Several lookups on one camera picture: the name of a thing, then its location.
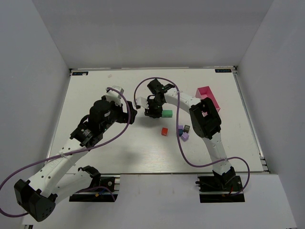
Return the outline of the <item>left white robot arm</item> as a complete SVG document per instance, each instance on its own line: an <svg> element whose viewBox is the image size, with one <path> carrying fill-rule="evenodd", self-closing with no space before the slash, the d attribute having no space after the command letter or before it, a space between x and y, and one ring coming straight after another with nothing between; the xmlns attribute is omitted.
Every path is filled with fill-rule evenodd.
<svg viewBox="0 0 305 229"><path fill-rule="evenodd" d="M59 157L48 162L28 180L18 180L14 185L17 203L37 222L45 220L56 204L80 190L97 190L101 187L101 174L92 166L80 167L68 182L60 182L75 163L97 145L103 134L114 124L132 124L137 111L132 102L127 103L127 112L122 105L105 99L94 102L71 133Z"/></svg>

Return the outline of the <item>lilac wood block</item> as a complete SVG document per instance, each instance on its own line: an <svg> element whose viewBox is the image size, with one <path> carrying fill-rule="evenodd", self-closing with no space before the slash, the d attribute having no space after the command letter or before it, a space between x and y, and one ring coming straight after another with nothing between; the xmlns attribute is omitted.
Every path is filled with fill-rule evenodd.
<svg viewBox="0 0 305 229"><path fill-rule="evenodd" d="M182 135L181 135L181 139L185 142L189 139L189 134L184 132Z"/></svg>

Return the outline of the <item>pink plastic box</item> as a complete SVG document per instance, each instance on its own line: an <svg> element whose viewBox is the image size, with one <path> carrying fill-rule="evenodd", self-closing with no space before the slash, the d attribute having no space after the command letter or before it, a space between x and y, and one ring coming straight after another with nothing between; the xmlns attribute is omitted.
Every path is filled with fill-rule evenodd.
<svg viewBox="0 0 305 229"><path fill-rule="evenodd" d="M220 106L211 90L211 88L209 86L204 86L204 87L200 87L197 88L196 93L195 93L195 97L199 98L199 99L205 99L205 98L210 98L217 110L217 112L220 111Z"/></svg>

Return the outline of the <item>red wood block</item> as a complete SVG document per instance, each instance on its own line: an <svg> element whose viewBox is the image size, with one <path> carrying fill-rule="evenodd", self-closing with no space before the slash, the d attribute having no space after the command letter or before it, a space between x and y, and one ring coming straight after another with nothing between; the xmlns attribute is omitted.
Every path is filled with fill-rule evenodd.
<svg viewBox="0 0 305 229"><path fill-rule="evenodd" d="M163 127L161 131L161 135L167 136L167 134L168 134L168 128Z"/></svg>

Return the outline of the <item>grey wood block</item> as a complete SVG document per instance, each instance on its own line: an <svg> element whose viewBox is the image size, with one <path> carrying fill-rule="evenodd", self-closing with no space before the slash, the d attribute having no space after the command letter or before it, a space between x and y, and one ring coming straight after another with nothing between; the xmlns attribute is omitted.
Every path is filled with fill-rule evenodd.
<svg viewBox="0 0 305 229"><path fill-rule="evenodd" d="M189 133L189 131L190 131L190 126L189 126L189 125L185 125L185 126L183 127L183 131L184 131L185 133Z"/></svg>

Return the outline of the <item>green wood block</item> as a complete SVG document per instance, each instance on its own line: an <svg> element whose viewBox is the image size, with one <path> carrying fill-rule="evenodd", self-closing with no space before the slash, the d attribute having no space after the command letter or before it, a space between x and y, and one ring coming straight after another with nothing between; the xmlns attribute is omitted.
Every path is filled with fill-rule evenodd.
<svg viewBox="0 0 305 229"><path fill-rule="evenodd" d="M162 111L162 117L163 118L172 118L173 111L172 110L163 110Z"/></svg>

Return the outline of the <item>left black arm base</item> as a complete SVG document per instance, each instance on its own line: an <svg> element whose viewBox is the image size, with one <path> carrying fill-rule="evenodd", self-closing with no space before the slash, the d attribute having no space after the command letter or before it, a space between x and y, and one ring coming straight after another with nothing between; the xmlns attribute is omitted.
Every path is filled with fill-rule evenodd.
<svg viewBox="0 0 305 229"><path fill-rule="evenodd" d="M120 189L120 175L104 175L100 181L91 184L88 191L75 193L69 197L70 202L114 203Z"/></svg>

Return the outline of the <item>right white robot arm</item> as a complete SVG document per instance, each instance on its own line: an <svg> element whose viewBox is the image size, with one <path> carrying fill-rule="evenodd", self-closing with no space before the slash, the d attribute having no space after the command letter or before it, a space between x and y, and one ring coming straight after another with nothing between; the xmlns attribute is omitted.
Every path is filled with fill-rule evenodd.
<svg viewBox="0 0 305 229"><path fill-rule="evenodd" d="M158 79L153 79L147 85L154 96L147 98L144 114L152 118L161 117L165 103L177 106L190 115L194 132L205 143L210 155L214 179L221 189L229 186L235 177L235 170L227 159L221 140L221 119L208 97L199 99L179 91L174 83L162 85Z"/></svg>

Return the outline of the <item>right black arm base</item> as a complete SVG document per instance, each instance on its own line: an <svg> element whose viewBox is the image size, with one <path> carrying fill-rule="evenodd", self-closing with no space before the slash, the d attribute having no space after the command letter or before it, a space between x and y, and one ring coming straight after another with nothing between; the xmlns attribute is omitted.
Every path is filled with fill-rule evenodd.
<svg viewBox="0 0 305 229"><path fill-rule="evenodd" d="M199 188L200 203L242 203L242 181L236 176L226 187L221 187L213 176L200 176L195 182Z"/></svg>

